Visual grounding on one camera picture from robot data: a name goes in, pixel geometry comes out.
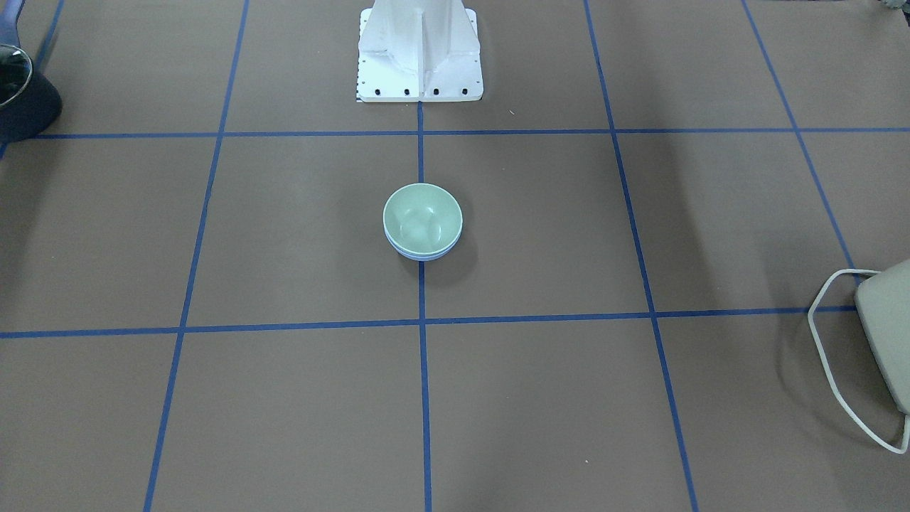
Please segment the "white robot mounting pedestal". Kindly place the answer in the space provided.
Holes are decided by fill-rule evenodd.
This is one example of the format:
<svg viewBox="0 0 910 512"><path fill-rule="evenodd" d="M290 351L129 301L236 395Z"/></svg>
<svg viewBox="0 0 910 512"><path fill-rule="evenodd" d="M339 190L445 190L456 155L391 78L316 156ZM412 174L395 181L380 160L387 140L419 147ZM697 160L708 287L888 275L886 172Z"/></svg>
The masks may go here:
<svg viewBox="0 0 910 512"><path fill-rule="evenodd" d="M478 17L463 2L376 1L360 12L358 29L358 101L483 97Z"/></svg>

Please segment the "cream toaster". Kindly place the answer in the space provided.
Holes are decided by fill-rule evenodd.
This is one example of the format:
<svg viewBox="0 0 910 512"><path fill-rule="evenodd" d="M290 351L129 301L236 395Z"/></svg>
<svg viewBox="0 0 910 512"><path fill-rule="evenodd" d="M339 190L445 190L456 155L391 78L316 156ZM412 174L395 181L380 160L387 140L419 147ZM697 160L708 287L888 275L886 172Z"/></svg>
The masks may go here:
<svg viewBox="0 0 910 512"><path fill-rule="evenodd" d="M855 304L897 409L909 412L909 260L865 279Z"/></svg>

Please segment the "dark blue saucepan with lid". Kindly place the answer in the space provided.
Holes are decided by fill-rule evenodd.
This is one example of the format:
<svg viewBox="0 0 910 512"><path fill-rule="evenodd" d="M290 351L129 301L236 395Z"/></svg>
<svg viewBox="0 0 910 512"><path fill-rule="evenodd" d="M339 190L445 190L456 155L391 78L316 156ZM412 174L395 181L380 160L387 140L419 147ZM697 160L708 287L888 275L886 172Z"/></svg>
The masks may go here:
<svg viewBox="0 0 910 512"><path fill-rule="evenodd" d="M6 1L1 16L1 142L22 142L54 123L63 109L58 89L21 46L23 1Z"/></svg>

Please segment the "blue bowl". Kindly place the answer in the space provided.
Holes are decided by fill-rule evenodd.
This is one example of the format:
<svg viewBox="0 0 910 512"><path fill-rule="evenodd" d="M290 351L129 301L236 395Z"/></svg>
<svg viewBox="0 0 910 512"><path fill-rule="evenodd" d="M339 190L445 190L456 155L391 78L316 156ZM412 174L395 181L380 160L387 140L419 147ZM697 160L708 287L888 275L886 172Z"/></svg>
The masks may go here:
<svg viewBox="0 0 910 512"><path fill-rule="evenodd" d="M408 250L406 247L400 246L400 244L397 243L396 240L393 240L390 237L387 237L387 241L390 243L390 245L393 247L393 249L396 250L396 252L399 253L401 256L403 256L407 259L410 259L410 260L416 260L416 262L429 262L430 260L438 260L439 258L442 258L446 254L451 252L453 247L455 247L456 244L458 243L459 238L456 238L454 242L449 243L448 246L443 247L440 250L435 250L435 252L427 252L427 253L418 253L418 252L413 252L413 250Z"/></svg>

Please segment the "green bowl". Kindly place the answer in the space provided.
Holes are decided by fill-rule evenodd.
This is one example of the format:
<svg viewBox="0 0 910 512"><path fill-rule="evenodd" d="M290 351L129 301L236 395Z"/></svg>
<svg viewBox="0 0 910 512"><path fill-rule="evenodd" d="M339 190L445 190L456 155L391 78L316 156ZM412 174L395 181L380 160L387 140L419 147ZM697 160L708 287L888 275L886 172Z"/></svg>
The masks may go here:
<svg viewBox="0 0 910 512"><path fill-rule="evenodd" d="M387 198L382 211L384 234L413 252L435 252L460 238L464 214L446 189L413 183Z"/></svg>

